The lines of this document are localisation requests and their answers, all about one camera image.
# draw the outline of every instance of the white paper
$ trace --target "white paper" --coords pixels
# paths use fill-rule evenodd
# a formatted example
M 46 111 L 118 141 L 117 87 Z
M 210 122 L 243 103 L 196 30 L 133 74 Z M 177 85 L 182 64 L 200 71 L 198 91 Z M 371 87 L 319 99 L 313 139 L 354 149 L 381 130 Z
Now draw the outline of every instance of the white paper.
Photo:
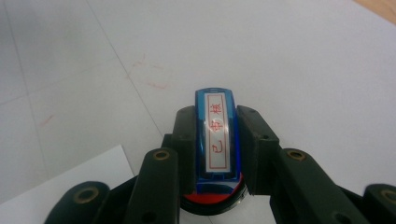
M 122 147 L 114 147 L 0 204 L 0 223 L 42 224 L 53 206 L 75 185 L 86 181 L 99 181 L 114 189 L 133 176 Z

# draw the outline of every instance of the white label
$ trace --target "white label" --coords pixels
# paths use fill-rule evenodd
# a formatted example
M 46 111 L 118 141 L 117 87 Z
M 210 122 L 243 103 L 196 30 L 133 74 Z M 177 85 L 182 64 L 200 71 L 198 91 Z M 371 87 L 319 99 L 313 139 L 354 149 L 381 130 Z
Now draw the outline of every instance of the white label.
M 230 141 L 224 93 L 205 94 L 206 171 L 230 172 Z

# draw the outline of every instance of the white surface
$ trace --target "white surface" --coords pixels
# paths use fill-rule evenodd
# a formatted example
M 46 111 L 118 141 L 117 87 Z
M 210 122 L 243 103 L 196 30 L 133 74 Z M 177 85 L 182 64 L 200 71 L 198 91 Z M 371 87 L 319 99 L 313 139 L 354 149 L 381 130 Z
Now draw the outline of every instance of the white surface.
M 138 173 L 146 152 L 172 132 L 176 112 L 193 105 L 194 91 L 218 86 L 337 184 L 360 194 L 371 183 L 396 185 L 396 26 L 353 1 L 0 2 L 10 24 L 0 23 L 0 57 L 10 61 L 0 63 L 0 111 L 25 97 L 24 112 L 0 114 L 1 158 L 22 164 L 36 151 L 30 163 L 42 167 L 42 157 L 46 170 L 27 174 L 54 176 L 117 143 Z M 25 144 L 32 139 L 38 145 Z M 2 183 L 38 184 L 11 178 L 23 167 L 6 164 Z M 274 222 L 265 200 L 247 202 L 255 206 L 242 202 L 211 222 L 241 223 L 231 217 L 245 214 L 246 223 Z
M 0 223 L 44 223 L 50 210 L 75 185 L 99 181 L 111 189 L 134 177 L 121 146 L 90 159 L 51 180 L 0 204 Z

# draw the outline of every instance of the white floor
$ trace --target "white floor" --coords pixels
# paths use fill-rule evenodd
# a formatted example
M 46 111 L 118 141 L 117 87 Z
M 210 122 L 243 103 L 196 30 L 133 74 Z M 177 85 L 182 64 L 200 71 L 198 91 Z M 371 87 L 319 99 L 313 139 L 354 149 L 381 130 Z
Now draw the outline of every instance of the white floor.
M 395 39 L 344 0 L 0 0 L 0 203 L 118 144 L 138 174 L 194 91 L 217 86 L 337 184 L 396 185 Z M 248 197 L 181 223 L 271 214 Z

